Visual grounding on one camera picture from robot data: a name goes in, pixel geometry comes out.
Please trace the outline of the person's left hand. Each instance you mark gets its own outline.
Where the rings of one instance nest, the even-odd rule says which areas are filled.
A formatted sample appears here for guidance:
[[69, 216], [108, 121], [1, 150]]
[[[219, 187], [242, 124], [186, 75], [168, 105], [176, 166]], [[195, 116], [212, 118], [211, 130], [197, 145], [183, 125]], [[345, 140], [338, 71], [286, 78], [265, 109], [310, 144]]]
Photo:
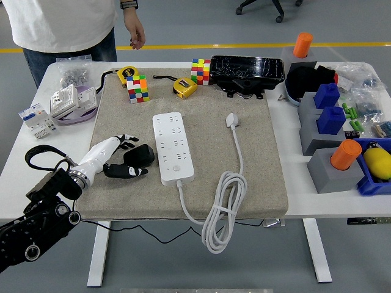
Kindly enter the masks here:
[[130, 33], [130, 46], [138, 50], [145, 45], [145, 31], [141, 24], [135, 8], [123, 10], [124, 24]]

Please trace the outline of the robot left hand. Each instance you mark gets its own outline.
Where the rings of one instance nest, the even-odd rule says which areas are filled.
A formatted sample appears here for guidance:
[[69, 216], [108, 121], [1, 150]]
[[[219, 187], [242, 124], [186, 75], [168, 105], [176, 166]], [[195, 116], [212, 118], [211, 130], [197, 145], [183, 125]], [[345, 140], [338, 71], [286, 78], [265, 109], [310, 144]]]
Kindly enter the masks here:
[[90, 187], [93, 184], [96, 174], [103, 172], [109, 178], [131, 179], [146, 175], [148, 170], [130, 166], [126, 163], [108, 164], [107, 161], [119, 148], [133, 148], [133, 142], [139, 139], [129, 134], [112, 136], [96, 145], [81, 159], [78, 165], [72, 167], [69, 175], [74, 180], [80, 180], [84, 187]]

